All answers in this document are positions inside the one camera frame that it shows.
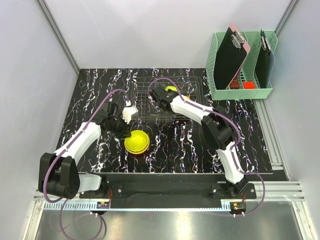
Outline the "yellow bowl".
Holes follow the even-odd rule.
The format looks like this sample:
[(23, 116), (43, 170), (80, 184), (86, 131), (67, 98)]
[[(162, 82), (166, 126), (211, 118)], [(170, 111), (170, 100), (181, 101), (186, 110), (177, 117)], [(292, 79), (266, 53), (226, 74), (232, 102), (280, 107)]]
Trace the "yellow bowl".
[(150, 138), (147, 135), (147, 133), (145, 133), (142, 130), (133, 130), (131, 132), (131, 137), (125, 138), (124, 140), (124, 144), (128, 144), (128, 143), (137, 143), (137, 144), (150, 144)]

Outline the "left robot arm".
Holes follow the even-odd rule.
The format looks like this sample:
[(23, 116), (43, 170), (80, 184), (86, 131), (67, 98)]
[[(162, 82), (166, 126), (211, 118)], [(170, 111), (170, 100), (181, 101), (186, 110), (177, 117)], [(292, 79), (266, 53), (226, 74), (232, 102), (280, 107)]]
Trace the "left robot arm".
[(126, 101), (122, 112), (114, 102), (102, 103), (63, 146), (44, 153), (39, 163), (38, 190), (45, 199), (50, 202), (49, 195), (53, 195), (58, 200), (71, 200), (84, 193), (103, 198), (108, 193), (107, 179), (97, 173), (79, 173), (77, 165), (104, 133), (111, 132), (118, 139), (130, 137), (137, 114), (138, 109), (130, 101)]

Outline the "white green bowl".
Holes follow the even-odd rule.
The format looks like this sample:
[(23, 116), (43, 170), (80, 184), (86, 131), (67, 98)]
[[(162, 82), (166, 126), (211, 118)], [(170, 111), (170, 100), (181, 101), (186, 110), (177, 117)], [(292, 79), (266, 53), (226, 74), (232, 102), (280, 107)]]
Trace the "white green bowl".
[(177, 88), (175, 86), (167, 86), (165, 88), (165, 91), (166, 92), (171, 92), (171, 91), (177, 92), (178, 90), (177, 90)]

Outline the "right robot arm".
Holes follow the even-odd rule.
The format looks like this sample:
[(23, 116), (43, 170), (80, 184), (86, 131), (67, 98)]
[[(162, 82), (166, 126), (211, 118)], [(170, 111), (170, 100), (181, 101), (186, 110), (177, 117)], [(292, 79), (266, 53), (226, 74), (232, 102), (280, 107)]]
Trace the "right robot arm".
[(179, 90), (165, 90), (161, 86), (148, 89), (147, 94), (163, 111), (183, 115), (201, 126), (205, 141), (216, 150), (224, 168), (226, 184), (222, 195), (235, 199), (243, 195), (248, 180), (236, 153), (240, 132), (223, 114), (224, 109), (199, 104), (189, 100)]

